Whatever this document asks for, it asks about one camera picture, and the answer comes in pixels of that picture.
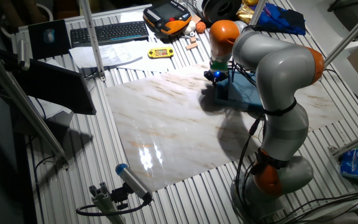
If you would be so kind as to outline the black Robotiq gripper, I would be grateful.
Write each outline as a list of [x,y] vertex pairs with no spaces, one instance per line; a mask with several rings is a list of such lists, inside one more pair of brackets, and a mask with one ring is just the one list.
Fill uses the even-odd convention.
[[211,86],[218,87],[221,82],[229,77],[227,73],[221,72],[221,71],[205,71],[204,77],[210,81]]

